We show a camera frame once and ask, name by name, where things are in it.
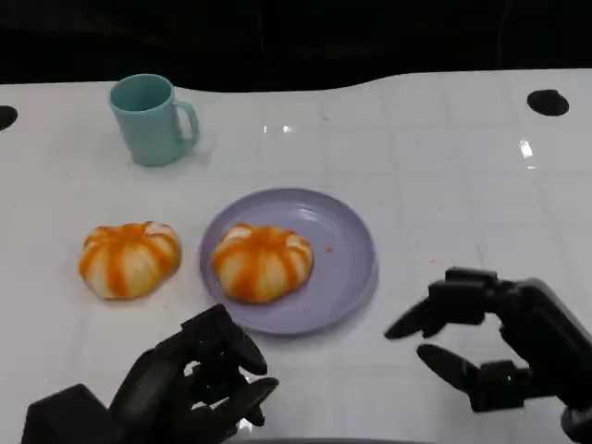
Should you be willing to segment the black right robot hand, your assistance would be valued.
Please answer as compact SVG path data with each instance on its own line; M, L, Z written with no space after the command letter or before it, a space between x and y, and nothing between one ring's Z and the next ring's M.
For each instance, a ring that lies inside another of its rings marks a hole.
M503 340L528 366L511 361L474 365L434 344L416 352L441 379L464 393L476 413L521 408L525 401L556 397L570 409L591 406L591 336L542 280L503 280L493 271L453 267L431 283L426 297L407 310L385 336L428 339L446 325L479 326L500 320Z

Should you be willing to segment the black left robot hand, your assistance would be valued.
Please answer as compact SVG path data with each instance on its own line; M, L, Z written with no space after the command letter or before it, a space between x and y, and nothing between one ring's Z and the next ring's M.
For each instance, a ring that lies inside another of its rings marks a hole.
M145 351L108 408L128 443L222 443L241 420L263 426L278 387L254 341L217 304Z

